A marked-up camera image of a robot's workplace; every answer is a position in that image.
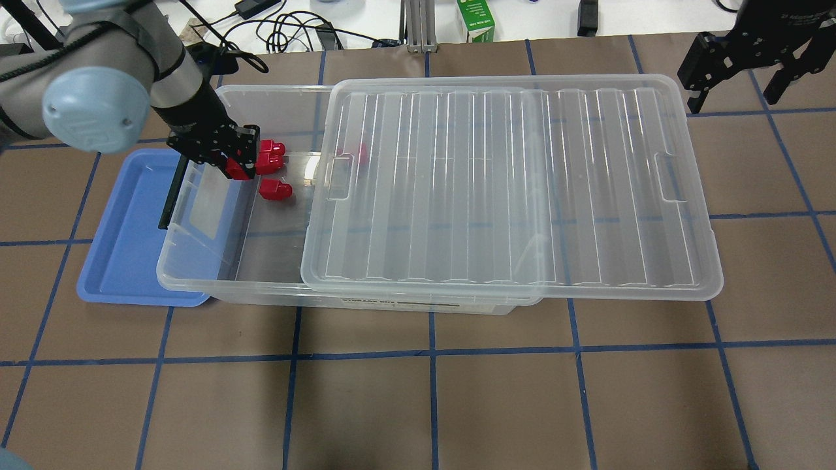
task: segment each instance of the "plastic storage box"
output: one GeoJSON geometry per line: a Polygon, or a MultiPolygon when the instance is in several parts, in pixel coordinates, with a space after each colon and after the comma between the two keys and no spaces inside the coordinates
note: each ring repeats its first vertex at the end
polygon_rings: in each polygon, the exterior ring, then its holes
{"type": "Polygon", "coordinates": [[[158,263],[168,289],[503,314],[542,297],[709,299],[722,286],[685,112],[664,76],[218,94],[233,119],[285,142],[296,197],[264,201],[258,180],[191,166],[158,263]]]}

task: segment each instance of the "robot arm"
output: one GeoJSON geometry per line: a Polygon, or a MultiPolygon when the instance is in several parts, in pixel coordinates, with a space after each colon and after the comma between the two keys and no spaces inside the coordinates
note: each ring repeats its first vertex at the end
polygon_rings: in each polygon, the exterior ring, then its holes
{"type": "Polygon", "coordinates": [[[770,105],[804,74],[817,74],[836,49],[836,1],[744,0],[725,37],[700,33],[678,75],[691,92],[688,107],[699,113],[708,91],[746,69],[782,67],[763,95],[770,105]],[[794,52],[807,44],[799,58],[794,52]]]}
{"type": "Polygon", "coordinates": [[[240,127],[150,0],[61,0],[65,46],[0,61],[0,148],[55,135],[85,151],[125,151],[149,107],[166,142],[227,177],[255,175],[259,129],[240,127]]]}

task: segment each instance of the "plastic lid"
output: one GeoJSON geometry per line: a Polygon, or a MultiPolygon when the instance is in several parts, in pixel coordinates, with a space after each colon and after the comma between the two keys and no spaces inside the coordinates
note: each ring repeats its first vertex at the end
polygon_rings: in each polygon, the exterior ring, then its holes
{"type": "Polygon", "coordinates": [[[313,289],[693,300],[722,286],[662,75],[344,81],[317,181],[313,289]]]}

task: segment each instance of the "green and white carton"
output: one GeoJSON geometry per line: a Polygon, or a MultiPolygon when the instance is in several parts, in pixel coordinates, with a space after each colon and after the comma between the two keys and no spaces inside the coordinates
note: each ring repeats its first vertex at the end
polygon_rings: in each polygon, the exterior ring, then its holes
{"type": "Polygon", "coordinates": [[[461,30],[468,43],[492,43],[497,29],[487,0],[456,0],[461,17],[461,30]]]}

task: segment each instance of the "gray robot arm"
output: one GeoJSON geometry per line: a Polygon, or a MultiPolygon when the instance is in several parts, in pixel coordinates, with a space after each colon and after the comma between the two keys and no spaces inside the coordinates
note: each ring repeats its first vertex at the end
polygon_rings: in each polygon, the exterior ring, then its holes
{"type": "Polygon", "coordinates": [[[153,2],[61,3],[73,15],[62,49],[0,61],[0,147],[54,135],[85,151],[125,151],[151,107],[183,156],[254,176],[258,127],[229,118],[153,2]]]}

